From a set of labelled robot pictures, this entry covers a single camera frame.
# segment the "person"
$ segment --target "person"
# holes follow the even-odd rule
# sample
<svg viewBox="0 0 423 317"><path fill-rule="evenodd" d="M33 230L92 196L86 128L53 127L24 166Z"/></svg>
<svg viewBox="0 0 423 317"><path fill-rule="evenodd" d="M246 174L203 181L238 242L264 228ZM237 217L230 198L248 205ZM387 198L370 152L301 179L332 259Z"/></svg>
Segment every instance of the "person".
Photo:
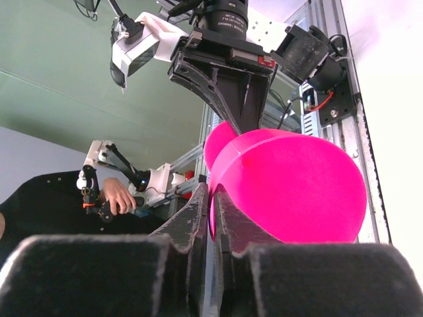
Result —
<svg viewBox="0 0 423 317"><path fill-rule="evenodd" d="M19 243L35 234L149 234L165 220L154 214L140 218L134 197L116 178L102 185L100 202L109 201L115 215L104 223L83 208L76 186L79 171L47 174L22 184L0 205L0 267Z"/></svg>

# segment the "magenta plastic object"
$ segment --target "magenta plastic object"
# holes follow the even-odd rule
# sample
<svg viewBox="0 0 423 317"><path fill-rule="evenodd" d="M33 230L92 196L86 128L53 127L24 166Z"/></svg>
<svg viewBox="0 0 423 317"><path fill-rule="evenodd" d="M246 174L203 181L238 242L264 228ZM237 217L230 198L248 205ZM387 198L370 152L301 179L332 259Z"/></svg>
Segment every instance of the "magenta plastic object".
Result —
<svg viewBox="0 0 423 317"><path fill-rule="evenodd" d="M354 161L336 145L277 129L237 136L223 122L208 137L204 158L211 194L218 184L224 185L233 203L278 240L356 240L364 220L366 190Z"/></svg>

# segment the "gray wall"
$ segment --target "gray wall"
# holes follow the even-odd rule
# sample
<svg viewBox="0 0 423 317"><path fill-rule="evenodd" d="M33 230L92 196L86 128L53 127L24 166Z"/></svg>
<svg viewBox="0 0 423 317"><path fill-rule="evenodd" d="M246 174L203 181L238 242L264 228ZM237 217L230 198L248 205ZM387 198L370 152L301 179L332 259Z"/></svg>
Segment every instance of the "gray wall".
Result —
<svg viewBox="0 0 423 317"><path fill-rule="evenodd" d="M0 203L21 184L43 174L80 170L86 153L0 127ZM98 169L100 184L107 177L128 180L118 172Z"/></svg>

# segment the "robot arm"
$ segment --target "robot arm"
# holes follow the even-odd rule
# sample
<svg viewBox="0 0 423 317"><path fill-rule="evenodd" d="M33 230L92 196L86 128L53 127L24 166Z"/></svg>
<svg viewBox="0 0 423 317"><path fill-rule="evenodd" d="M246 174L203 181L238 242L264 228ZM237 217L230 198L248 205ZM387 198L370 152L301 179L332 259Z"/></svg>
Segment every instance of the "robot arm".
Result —
<svg viewBox="0 0 423 317"><path fill-rule="evenodd" d="M169 190L185 181L183 175L171 172L171 165L165 163L158 169L137 170L118 151L111 141L93 141L79 173L77 187L83 195L83 207L88 213L97 213L104 222L113 219L108 202L100 203L100 188L96 176L96 166L105 166L122 172L130 181L129 190L137 195L138 205L154 205L165 199Z"/></svg>
<svg viewBox="0 0 423 317"><path fill-rule="evenodd" d="M267 52L248 42L247 30L254 28L249 26L248 11L247 1L180 1L168 11L168 18L191 12L189 35L141 13L135 23L142 26L142 35L130 40L130 34L121 32L113 44L113 63L126 78L152 58L170 61L169 79L197 94L238 134L260 127L276 64L296 83L307 81L319 92L346 77L345 68L330 56L332 41L318 28L307 32L295 25L286 27L274 44L266 43Z"/></svg>

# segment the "orange wire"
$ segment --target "orange wire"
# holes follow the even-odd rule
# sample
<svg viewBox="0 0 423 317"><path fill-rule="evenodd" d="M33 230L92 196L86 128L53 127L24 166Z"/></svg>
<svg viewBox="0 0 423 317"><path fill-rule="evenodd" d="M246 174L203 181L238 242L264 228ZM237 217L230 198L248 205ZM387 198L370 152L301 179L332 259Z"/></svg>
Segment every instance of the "orange wire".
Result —
<svg viewBox="0 0 423 317"><path fill-rule="evenodd" d="M334 95L334 92L333 91L330 92L328 98L326 98L326 100L324 102L322 102L321 104L319 104L316 108L309 109L309 111L317 111L317 110L323 108L325 106L325 104L327 104L332 99L333 95Z"/></svg>

